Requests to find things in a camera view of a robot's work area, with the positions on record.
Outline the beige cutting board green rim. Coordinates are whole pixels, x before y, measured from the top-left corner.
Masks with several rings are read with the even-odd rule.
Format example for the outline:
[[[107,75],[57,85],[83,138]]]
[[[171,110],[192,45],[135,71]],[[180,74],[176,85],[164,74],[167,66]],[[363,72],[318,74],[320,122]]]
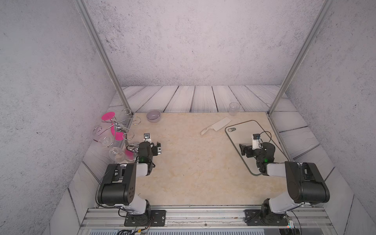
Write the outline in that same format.
[[[276,135],[270,125],[261,125],[256,120],[249,120],[226,127],[225,133],[227,134],[243,163],[246,165],[246,168],[253,176],[261,175],[256,165],[256,159],[254,157],[248,158],[246,155],[242,156],[240,144],[245,146],[252,145],[254,134],[260,134],[262,142],[271,143],[276,147],[274,162],[283,163],[289,160],[288,156],[283,152],[283,149],[281,148],[280,143],[278,142],[278,139],[276,138]]]

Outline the white cleaver knife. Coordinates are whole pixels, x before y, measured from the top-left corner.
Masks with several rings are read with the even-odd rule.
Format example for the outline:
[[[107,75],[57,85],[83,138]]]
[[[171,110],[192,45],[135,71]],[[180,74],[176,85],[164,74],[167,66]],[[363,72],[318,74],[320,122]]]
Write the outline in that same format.
[[[225,127],[227,124],[229,124],[231,122],[231,119],[228,118],[228,117],[225,117],[223,118],[222,120],[206,127],[205,129],[203,129],[201,132],[200,132],[200,135],[204,135],[206,134],[210,129],[214,130],[214,131],[218,131],[220,129],[222,129],[223,127]]]

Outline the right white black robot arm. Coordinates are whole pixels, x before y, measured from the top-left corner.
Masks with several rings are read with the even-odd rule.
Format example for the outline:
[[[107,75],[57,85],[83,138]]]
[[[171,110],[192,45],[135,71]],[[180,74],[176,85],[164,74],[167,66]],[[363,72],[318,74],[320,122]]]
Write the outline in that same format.
[[[260,134],[253,135],[252,145],[240,144],[239,147],[242,156],[256,160],[256,166],[262,175],[282,177],[287,183],[287,191],[277,197],[265,199],[259,211],[244,211],[246,225],[290,226],[288,211],[330,200],[330,191],[316,164],[274,162],[276,147],[271,142],[263,142]]]

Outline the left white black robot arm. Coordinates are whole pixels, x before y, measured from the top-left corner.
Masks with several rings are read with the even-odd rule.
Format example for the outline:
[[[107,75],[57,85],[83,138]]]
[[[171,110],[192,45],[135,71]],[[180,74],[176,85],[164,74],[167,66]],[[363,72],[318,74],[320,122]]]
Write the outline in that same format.
[[[102,208],[126,212],[125,226],[149,226],[152,223],[150,203],[136,195],[136,179],[149,176],[155,167],[153,157],[161,154],[161,144],[154,144],[150,134],[138,144],[138,155],[133,163],[109,164],[96,195]]]

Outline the metal glass holder stand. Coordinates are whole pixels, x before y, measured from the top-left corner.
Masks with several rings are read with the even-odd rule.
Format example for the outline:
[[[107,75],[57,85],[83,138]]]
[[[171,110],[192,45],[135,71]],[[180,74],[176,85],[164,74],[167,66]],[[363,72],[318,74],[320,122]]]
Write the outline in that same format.
[[[110,149],[109,155],[115,162],[134,162],[137,159],[137,145],[130,143],[135,133],[128,124],[138,125],[139,117],[124,108],[120,112],[107,112],[101,117],[101,124],[94,128],[94,140],[103,148]]]

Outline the small purple bowl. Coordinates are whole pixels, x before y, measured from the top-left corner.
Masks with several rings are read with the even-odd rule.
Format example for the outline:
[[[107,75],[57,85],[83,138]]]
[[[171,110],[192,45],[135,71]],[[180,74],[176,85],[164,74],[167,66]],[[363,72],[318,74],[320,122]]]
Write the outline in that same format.
[[[150,122],[150,123],[157,123],[160,121],[161,119],[161,112],[159,110],[150,110],[147,114],[146,114],[146,119]]]

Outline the clear plastic cup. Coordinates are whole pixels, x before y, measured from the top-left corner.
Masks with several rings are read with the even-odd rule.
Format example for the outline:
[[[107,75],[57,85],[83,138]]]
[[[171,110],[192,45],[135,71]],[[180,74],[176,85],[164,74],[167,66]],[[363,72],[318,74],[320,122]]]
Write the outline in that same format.
[[[237,102],[231,102],[229,105],[229,114],[235,116],[240,111],[240,104]]]

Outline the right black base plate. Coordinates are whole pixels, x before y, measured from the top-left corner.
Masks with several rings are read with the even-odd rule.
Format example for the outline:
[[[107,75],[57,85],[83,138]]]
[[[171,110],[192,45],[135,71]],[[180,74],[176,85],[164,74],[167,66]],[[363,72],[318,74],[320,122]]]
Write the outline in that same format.
[[[285,214],[264,214],[262,210],[245,210],[244,222],[248,226],[287,226],[289,220]]]

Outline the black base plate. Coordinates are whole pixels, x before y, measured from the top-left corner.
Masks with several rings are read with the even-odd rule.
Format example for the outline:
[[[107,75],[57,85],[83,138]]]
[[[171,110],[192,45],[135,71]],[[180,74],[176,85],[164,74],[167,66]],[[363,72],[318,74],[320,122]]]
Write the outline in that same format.
[[[124,227],[163,227],[165,226],[166,210],[146,210],[144,214],[125,217]]]
[[[264,214],[262,210],[245,210],[244,222],[248,226],[287,226],[289,220],[285,214]]]

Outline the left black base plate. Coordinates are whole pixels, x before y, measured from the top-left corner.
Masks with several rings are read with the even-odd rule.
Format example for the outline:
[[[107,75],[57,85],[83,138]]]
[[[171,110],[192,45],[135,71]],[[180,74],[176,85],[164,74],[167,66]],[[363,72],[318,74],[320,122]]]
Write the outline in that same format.
[[[125,217],[124,227],[163,227],[165,226],[166,210],[146,210],[144,214]]]

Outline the aluminium front rail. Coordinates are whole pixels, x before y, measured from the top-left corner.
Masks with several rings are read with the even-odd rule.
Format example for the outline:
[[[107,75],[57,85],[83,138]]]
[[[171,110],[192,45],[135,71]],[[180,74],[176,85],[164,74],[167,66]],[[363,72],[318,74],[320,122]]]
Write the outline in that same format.
[[[261,208],[240,206],[152,206],[149,222],[141,225],[118,209],[89,209],[80,235],[335,235],[323,208],[300,207],[268,223]]]

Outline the right aluminium frame post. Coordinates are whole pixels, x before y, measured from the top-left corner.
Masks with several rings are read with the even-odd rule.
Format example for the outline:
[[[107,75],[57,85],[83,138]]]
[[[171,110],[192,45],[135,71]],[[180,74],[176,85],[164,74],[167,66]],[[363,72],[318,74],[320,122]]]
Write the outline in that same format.
[[[334,3],[334,0],[325,0],[323,2],[323,5],[315,19],[315,21],[313,22],[313,25],[312,27],[310,28],[304,42],[303,42],[303,45],[301,47],[301,49],[299,50],[293,64],[291,65],[285,79],[283,80],[281,86],[280,86],[280,89],[276,95],[276,98],[274,99],[271,107],[269,108],[267,114],[269,117],[272,116],[272,114],[276,111],[277,109],[277,106],[279,105],[282,97],[283,97],[283,94],[287,91],[289,85],[291,84],[296,72],[298,71],[301,63],[303,62],[306,54],[308,53],[309,51],[309,48],[311,46],[311,44],[313,43],[314,39],[316,38],[317,34],[319,33],[320,31],[320,28],[322,27],[327,15],[329,14],[332,6],[333,6],[333,3]]]

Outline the aluminium frame post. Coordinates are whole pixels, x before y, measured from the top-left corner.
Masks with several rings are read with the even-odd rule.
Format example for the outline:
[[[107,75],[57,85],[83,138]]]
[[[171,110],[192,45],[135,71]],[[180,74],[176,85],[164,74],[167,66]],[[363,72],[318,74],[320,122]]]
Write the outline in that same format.
[[[84,1],[83,0],[75,0],[74,3],[75,3],[75,5],[76,5],[76,7],[78,9],[78,12],[81,15],[81,18],[82,18],[82,20],[83,20],[83,22],[85,24],[85,27],[86,27],[86,29],[87,29],[87,31],[88,31],[88,33],[89,33],[89,35],[90,35],[90,37],[91,37],[91,39],[92,39],[95,47],[97,49],[97,52],[98,52],[98,54],[99,54],[99,56],[101,58],[101,61],[102,61],[102,63],[104,64],[104,66],[106,68],[106,71],[107,71],[107,73],[109,75],[109,78],[110,78],[111,82],[113,83],[114,88],[115,88],[117,94],[119,95],[119,98],[120,98],[123,106],[126,109],[129,109],[130,112],[132,112],[132,109],[131,109],[131,107],[130,107],[127,99],[126,99],[126,96],[125,96],[125,94],[123,92],[123,89],[121,88],[119,80],[118,80],[118,78],[116,76],[116,73],[115,73],[115,71],[114,71],[114,69],[113,69],[113,67],[111,65],[109,57],[108,57],[108,55],[107,55],[107,53],[105,51],[105,48],[104,48],[104,46],[103,46],[103,44],[102,44],[102,42],[100,40],[98,32],[97,32],[97,30],[95,28],[95,25],[94,25],[94,23],[93,23],[93,21],[92,21],[92,19],[90,17],[89,11],[87,10]]]
[[[313,25],[312,27],[310,28],[304,42],[303,42],[303,45],[301,47],[301,49],[299,50],[293,64],[291,65],[285,79],[283,80],[281,86],[280,86],[280,89],[276,95],[276,98],[274,99],[271,107],[269,108],[267,114],[269,117],[272,116],[272,114],[276,111],[277,109],[277,106],[279,105],[282,97],[283,97],[283,94],[287,91],[289,85],[291,84],[296,72],[298,71],[301,63],[303,62],[306,54],[308,53],[309,51],[309,48],[311,46],[311,44],[313,43],[314,39],[316,38],[317,34],[319,33],[320,31],[320,28],[322,27],[327,15],[329,14],[332,6],[333,6],[333,3],[334,3],[334,0],[325,0],[323,2],[323,5],[315,19],[315,21],[313,22]]]

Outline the left aluminium frame post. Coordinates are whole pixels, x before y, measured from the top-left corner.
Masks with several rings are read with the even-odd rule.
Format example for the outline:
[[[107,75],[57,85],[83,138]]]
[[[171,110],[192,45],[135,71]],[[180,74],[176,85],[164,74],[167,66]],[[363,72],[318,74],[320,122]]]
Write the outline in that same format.
[[[107,71],[107,73],[109,75],[109,78],[110,78],[111,82],[113,83],[114,88],[115,88],[117,94],[119,95],[119,98],[120,98],[123,106],[126,109],[129,109],[130,112],[132,112],[132,109],[131,109],[131,107],[130,107],[127,99],[126,99],[126,96],[125,96],[125,94],[123,92],[123,89],[121,88],[119,80],[118,80],[118,78],[116,76],[116,73],[115,73],[115,71],[114,71],[114,69],[113,69],[113,67],[111,65],[109,57],[108,57],[108,55],[107,55],[107,53],[105,51],[105,48],[104,48],[104,46],[103,46],[103,44],[102,44],[102,42],[100,40],[98,32],[97,32],[97,30],[95,28],[95,25],[94,25],[94,23],[93,23],[93,21],[92,21],[92,19],[90,17],[89,11],[87,10],[84,1],[83,0],[75,0],[74,3],[75,3],[75,5],[76,5],[76,7],[78,9],[78,12],[81,15],[81,18],[82,18],[82,20],[83,20],[83,22],[85,24],[85,27],[86,27],[86,29],[87,29],[87,31],[88,31],[88,33],[89,33],[89,35],[90,35],[90,37],[91,37],[91,39],[92,39],[95,47],[97,49],[97,52],[98,52],[98,54],[99,54],[99,56],[101,58],[101,61],[102,61],[102,63],[104,64],[104,66],[106,68],[106,71]]]

